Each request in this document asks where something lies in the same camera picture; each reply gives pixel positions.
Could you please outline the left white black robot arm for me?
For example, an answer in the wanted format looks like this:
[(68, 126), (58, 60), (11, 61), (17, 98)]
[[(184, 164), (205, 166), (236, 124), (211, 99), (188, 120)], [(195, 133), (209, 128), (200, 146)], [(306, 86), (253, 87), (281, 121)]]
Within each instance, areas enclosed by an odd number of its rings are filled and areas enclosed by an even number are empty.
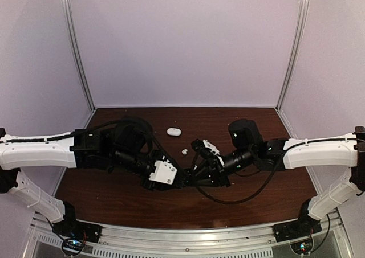
[(52, 197), (22, 172), (25, 167), (49, 166), (107, 171), (122, 167), (141, 176), (148, 188), (183, 187), (188, 176), (142, 118), (123, 117), (54, 136), (16, 137), (1, 129), (1, 193), (17, 196), (51, 223), (59, 223), (69, 237), (82, 233), (73, 206)]

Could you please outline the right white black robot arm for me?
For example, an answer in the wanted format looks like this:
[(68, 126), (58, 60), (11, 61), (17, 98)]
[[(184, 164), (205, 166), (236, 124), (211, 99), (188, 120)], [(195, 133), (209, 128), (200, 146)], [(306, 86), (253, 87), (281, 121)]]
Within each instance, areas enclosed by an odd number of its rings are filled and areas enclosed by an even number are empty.
[(364, 193), (364, 127), (331, 138), (299, 140), (281, 138), (264, 141), (253, 120), (240, 119), (228, 126), (235, 151), (223, 156), (207, 140), (195, 140), (195, 156), (188, 171), (189, 183), (210, 200), (220, 203), (203, 187), (230, 186), (229, 176), (254, 165), (268, 171), (268, 184), (278, 171), (309, 166), (346, 166), (348, 169), (323, 193), (302, 204), (292, 230), (306, 235), (331, 210), (351, 197)]

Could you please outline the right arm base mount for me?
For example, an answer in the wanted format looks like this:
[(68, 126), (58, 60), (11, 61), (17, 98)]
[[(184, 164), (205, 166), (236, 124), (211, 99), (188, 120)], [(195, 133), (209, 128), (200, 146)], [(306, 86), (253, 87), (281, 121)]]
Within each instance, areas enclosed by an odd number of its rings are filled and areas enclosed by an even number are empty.
[(291, 250), (300, 256), (311, 254), (314, 250), (313, 235), (321, 230), (318, 221), (311, 223), (293, 220), (273, 225), (276, 242), (289, 241)]

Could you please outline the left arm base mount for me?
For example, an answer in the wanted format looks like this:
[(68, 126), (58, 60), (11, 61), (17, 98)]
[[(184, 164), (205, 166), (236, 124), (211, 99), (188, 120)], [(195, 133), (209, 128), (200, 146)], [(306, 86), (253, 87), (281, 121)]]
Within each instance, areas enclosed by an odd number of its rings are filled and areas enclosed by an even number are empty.
[(98, 243), (102, 226), (98, 224), (74, 222), (50, 222), (52, 232), (62, 241), (61, 250), (66, 256), (76, 256), (86, 247), (86, 242)]

